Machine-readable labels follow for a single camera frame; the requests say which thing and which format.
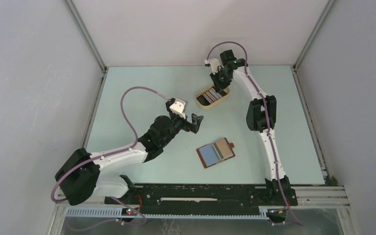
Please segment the brown leather card holder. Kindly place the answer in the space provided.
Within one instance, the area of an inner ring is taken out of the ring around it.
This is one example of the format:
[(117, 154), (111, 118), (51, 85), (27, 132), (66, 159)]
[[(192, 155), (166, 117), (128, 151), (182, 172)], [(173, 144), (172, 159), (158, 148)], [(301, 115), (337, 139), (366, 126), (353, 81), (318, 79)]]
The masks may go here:
[[(212, 144), (214, 142), (211, 142), (209, 144), (206, 144), (206, 145), (201, 146), (201, 147), (199, 147), (199, 148), (196, 149), (196, 153), (198, 154), (199, 159), (200, 159), (200, 161), (202, 163), (202, 166), (204, 168), (209, 168), (211, 166), (214, 166), (216, 164), (224, 162), (224, 161), (221, 161), (219, 159), (219, 157), (217, 156), (217, 153), (216, 153), (216, 151), (214, 150), (214, 148), (212, 146)], [(231, 143), (231, 142), (229, 142), (229, 143), (230, 143), (231, 148), (233, 150), (234, 147), (235, 147), (234, 144)]]

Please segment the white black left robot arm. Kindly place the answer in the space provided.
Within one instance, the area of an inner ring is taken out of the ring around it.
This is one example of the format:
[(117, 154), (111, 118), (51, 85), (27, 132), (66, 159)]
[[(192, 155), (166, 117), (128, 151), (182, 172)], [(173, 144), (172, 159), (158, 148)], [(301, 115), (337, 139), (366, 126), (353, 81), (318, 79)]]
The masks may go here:
[(91, 196), (115, 197), (124, 204), (133, 202), (135, 190), (130, 186), (131, 181), (125, 175), (114, 176), (113, 172), (155, 159), (180, 131), (196, 134), (203, 119), (195, 114), (191, 115), (191, 121), (176, 114), (158, 116), (135, 144), (93, 153), (85, 148), (75, 150), (55, 175), (55, 188), (59, 188), (65, 197), (56, 199), (52, 195), (52, 200), (68, 201), (71, 206), (79, 205)]

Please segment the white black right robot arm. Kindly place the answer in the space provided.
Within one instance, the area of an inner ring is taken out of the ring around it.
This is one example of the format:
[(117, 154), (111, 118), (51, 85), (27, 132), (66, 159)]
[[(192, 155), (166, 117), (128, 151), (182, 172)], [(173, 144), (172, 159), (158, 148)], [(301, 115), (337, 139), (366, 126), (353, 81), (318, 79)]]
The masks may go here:
[(272, 205), (283, 199), (296, 198), (289, 178), (281, 164), (275, 138), (277, 100), (268, 95), (253, 78), (245, 59), (237, 59), (233, 51), (226, 50), (220, 59), (206, 58), (205, 65), (211, 68), (210, 77), (217, 91), (227, 88), (236, 82), (250, 98), (246, 114), (246, 124), (250, 131), (260, 137), (268, 162), (265, 183), (265, 198)]

